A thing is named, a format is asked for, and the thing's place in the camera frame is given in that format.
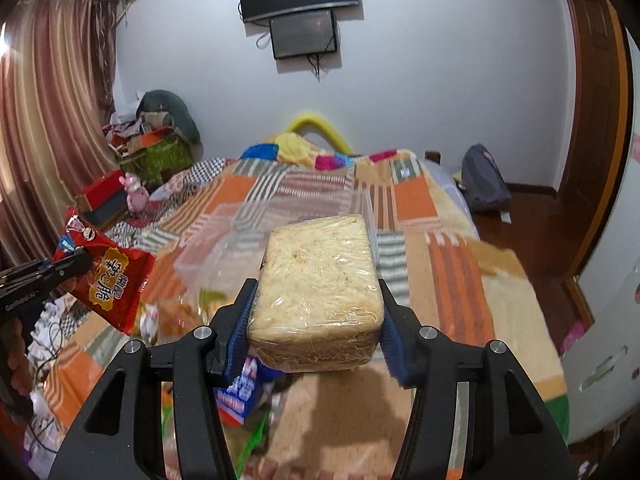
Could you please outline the person's left hand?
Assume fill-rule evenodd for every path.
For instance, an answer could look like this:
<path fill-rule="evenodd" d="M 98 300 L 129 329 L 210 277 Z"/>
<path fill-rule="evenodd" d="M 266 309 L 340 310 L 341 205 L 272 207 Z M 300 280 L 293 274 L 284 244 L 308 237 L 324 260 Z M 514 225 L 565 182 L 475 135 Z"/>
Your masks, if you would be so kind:
<path fill-rule="evenodd" d="M 27 359 L 23 326 L 14 318 L 2 326 L 1 340 L 6 350 L 6 365 L 9 367 L 9 382 L 21 396 L 29 396 L 32 391 L 32 368 Z"/>

